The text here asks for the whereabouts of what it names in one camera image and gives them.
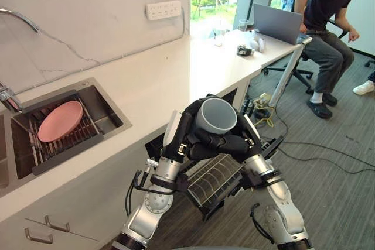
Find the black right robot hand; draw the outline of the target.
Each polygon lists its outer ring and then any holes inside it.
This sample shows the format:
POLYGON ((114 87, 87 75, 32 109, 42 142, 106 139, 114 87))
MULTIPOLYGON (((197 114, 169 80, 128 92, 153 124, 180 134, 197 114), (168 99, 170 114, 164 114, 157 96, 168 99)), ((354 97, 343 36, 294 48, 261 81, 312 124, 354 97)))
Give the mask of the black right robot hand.
POLYGON ((262 153, 260 137, 247 115, 238 113, 235 127, 222 139, 219 152, 230 154, 239 163, 262 153))

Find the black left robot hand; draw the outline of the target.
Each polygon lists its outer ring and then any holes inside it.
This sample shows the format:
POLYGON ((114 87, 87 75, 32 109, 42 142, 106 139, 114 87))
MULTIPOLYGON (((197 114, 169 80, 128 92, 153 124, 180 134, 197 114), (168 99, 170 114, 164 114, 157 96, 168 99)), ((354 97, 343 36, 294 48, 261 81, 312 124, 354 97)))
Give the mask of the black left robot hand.
POLYGON ((183 163, 186 152, 180 152, 179 149, 181 145, 185 145, 184 140, 190 134, 196 115, 207 100, 226 102, 215 95, 209 95, 192 102, 182 113, 177 110, 173 111, 164 134, 161 157, 183 163))

